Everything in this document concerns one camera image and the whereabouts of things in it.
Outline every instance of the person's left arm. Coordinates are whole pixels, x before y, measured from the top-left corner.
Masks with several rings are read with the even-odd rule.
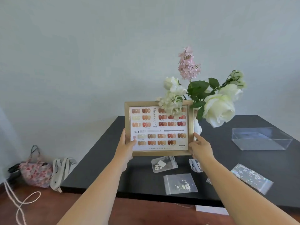
[[[120,176],[132,158],[132,148],[136,143],[134,140],[125,144],[124,129],[112,161],[67,211],[58,225],[108,224]]]

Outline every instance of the vase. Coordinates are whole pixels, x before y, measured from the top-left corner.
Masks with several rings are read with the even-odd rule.
[[[194,109],[194,132],[197,133],[197,134],[201,134],[202,132],[202,128],[201,126],[199,125],[199,122],[197,120],[197,113],[198,113],[198,110]]]

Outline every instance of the white bag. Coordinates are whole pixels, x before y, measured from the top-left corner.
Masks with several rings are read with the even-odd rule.
[[[53,160],[53,173],[51,176],[50,187],[51,189],[62,192],[60,184],[68,177],[71,166],[76,164],[73,158],[55,159]]]

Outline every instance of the wooden floor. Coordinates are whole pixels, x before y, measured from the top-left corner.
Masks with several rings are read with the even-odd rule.
[[[41,191],[41,197],[34,203],[23,205],[28,225],[54,225],[62,218],[66,211],[80,197],[79,194],[58,193],[51,189],[41,189],[30,186],[17,188],[15,193],[23,201],[35,191]],[[230,216],[197,212],[195,206],[161,203],[143,200],[116,198],[110,216],[110,225],[137,225],[137,224],[188,224],[188,225],[233,225]],[[0,195],[1,224],[17,224],[15,214],[17,208],[10,201],[6,193]]]

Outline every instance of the lilac flower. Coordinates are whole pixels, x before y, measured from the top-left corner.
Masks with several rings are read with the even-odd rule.
[[[200,64],[195,65],[192,49],[188,46],[185,51],[179,54],[180,57],[178,71],[183,79],[191,80],[196,78],[200,72]]]

